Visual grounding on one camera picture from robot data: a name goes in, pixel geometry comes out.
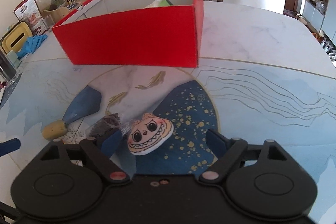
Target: plush toy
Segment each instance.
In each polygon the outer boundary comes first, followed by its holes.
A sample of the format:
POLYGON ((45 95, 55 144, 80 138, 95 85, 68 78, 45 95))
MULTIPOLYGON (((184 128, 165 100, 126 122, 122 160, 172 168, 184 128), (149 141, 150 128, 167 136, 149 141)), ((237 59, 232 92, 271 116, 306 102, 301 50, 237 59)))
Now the plush toy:
POLYGON ((173 133, 171 121, 145 113, 135 121, 128 137, 128 149, 133 155, 146 155, 159 148, 173 133))

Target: blue handle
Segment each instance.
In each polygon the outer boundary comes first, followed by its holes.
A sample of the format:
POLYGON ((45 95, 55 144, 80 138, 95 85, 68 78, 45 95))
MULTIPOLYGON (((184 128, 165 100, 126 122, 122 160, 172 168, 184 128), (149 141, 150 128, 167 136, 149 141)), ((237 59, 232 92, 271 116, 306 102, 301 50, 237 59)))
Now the blue handle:
POLYGON ((18 150, 21 146, 19 139, 14 138, 4 143, 0 143, 0 157, 7 155, 15 150, 18 150))

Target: blue placemat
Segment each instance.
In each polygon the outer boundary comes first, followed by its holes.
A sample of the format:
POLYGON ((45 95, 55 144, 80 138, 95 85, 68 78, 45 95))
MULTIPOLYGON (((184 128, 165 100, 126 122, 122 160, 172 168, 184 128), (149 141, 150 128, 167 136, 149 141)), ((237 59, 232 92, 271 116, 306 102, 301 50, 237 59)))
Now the blue placemat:
POLYGON ((153 114, 172 121, 175 130, 158 149, 136 157, 137 173, 200 175, 213 163, 205 136, 209 128, 217 130, 216 112, 196 80, 174 88, 153 114))

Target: storage cabinet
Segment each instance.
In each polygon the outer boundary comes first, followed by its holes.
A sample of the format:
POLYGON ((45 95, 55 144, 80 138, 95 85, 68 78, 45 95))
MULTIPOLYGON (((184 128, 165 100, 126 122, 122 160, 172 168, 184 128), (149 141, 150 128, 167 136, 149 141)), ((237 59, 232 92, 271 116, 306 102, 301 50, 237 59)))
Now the storage cabinet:
POLYGON ((303 16, 315 28, 315 30, 318 32, 321 30, 324 15, 309 1, 306 1, 303 16))
POLYGON ((311 22, 311 20, 313 18, 314 9, 315 9, 315 7, 309 1, 306 1, 306 4, 304 6, 302 15, 304 16, 304 18, 308 22, 311 22))
POLYGON ((322 30, 333 40, 336 32, 336 0, 329 0, 327 11, 322 25, 322 30))
POLYGON ((324 15, 319 10, 317 10, 316 8, 314 8, 314 14, 313 14, 313 17, 312 17, 310 23, 312 24, 312 26, 317 31, 321 30, 323 18, 324 18, 324 15))

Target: black circular pad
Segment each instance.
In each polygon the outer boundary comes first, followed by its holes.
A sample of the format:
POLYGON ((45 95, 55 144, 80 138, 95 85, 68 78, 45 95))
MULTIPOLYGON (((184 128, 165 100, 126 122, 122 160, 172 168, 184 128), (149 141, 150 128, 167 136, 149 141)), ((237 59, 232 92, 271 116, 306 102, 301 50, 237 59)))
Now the black circular pad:
POLYGON ((257 189, 268 195, 285 195, 289 193, 294 184, 292 180, 285 175, 280 174, 262 174, 254 180, 257 189))
POLYGON ((14 180, 11 196, 16 207, 33 217, 71 217, 92 206, 102 193, 100 177, 88 168, 58 160, 25 168, 14 180))
POLYGON ((58 196, 68 193, 74 186, 72 177, 64 174, 49 174, 40 177, 34 188, 45 196, 58 196))
POLYGON ((317 188, 300 168, 287 168, 286 161, 252 165, 234 171, 226 180, 229 198, 244 211, 267 219, 302 215, 314 203, 317 188))

